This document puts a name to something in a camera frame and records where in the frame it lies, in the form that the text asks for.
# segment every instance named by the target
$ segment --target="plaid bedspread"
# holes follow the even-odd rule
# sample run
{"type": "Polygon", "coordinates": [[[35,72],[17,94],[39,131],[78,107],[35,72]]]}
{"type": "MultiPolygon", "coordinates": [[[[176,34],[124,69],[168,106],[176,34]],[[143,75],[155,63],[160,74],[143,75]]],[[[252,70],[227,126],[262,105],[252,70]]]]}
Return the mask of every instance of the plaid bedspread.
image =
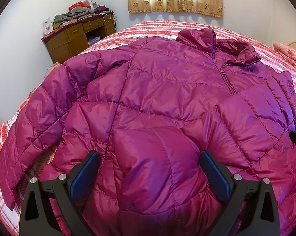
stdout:
{"type": "MultiPolygon", "coordinates": [[[[82,53],[88,53],[90,51],[96,50],[112,49],[121,45],[127,45],[140,38],[150,36],[162,36],[168,39],[175,40],[178,33],[185,28],[213,28],[218,39],[240,39],[251,43],[255,47],[257,53],[259,53],[259,55],[262,57],[262,62],[264,64],[271,66],[278,72],[290,71],[296,92],[296,70],[287,61],[285,61],[275,50],[247,36],[234,33],[229,30],[203,24],[165,20],[148,21],[134,25],[116,34],[110,35],[107,38],[97,42],[92,47],[86,49],[82,53]]],[[[6,123],[0,124],[0,151],[5,139],[7,138],[10,127],[15,122],[20,110],[28,103],[29,98],[27,98],[23,102],[23,104],[11,120],[9,120],[6,123]]],[[[29,179],[32,176],[39,176],[41,171],[43,170],[43,167],[52,161],[58,145],[59,143],[56,143],[44,154],[42,154],[27,171],[25,177],[18,185],[19,198],[16,202],[15,209],[13,211],[10,211],[4,204],[0,188],[0,219],[6,226],[8,231],[11,233],[11,235],[18,235],[20,209],[29,179]]]]}

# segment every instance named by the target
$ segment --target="wall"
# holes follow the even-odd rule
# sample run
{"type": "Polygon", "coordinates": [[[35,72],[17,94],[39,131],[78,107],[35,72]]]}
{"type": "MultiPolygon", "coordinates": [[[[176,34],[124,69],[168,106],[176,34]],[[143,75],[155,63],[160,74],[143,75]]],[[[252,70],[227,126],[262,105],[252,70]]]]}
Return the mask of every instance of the wall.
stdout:
{"type": "Polygon", "coordinates": [[[81,0],[11,0],[0,16],[0,122],[13,117],[52,60],[42,21],[81,0]]]}
{"type": "Polygon", "coordinates": [[[273,41],[296,40],[296,10],[289,0],[223,0],[224,18],[215,19],[194,13],[128,14],[127,0],[93,0],[113,10],[117,30],[156,19],[182,20],[214,25],[248,35],[267,45],[273,41]]]}

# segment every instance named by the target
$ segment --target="silver screw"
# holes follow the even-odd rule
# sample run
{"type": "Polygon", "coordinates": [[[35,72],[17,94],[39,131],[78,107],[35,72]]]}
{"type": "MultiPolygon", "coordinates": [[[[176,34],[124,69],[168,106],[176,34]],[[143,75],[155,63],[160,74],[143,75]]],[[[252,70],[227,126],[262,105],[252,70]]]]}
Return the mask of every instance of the silver screw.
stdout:
{"type": "Polygon", "coordinates": [[[263,181],[264,181],[265,184],[269,184],[270,183],[269,178],[266,178],[266,177],[263,179],[263,181]]]}
{"type": "Polygon", "coordinates": [[[59,176],[58,176],[58,179],[59,180],[65,180],[66,179],[66,174],[60,174],[59,176]]]}
{"type": "Polygon", "coordinates": [[[36,177],[33,177],[30,179],[30,183],[34,184],[35,182],[37,182],[37,178],[36,177]]]}
{"type": "Polygon", "coordinates": [[[234,179],[236,181],[241,181],[242,180],[242,176],[240,174],[235,174],[233,177],[234,177],[234,179]]]}

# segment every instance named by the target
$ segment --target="jacket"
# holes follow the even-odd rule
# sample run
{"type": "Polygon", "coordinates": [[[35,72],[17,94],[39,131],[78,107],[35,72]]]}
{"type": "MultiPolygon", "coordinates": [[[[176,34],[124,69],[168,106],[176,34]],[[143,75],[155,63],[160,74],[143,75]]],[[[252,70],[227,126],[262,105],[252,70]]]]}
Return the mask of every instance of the jacket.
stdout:
{"type": "Polygon", "coordinates": [[[98,151],[93,188],[76,203],[97,235],[203,235],[222,208],[198,164],[208,149],[244,179],[271,180],[288,235],[296,224],[295,128],[288,72],[262,64],[248,43],[185,29],[176,41],[144,38],[55,69],[9,131],[1,190],[13,209],[26,170],[62,138],[40,180],[98,151]]]}

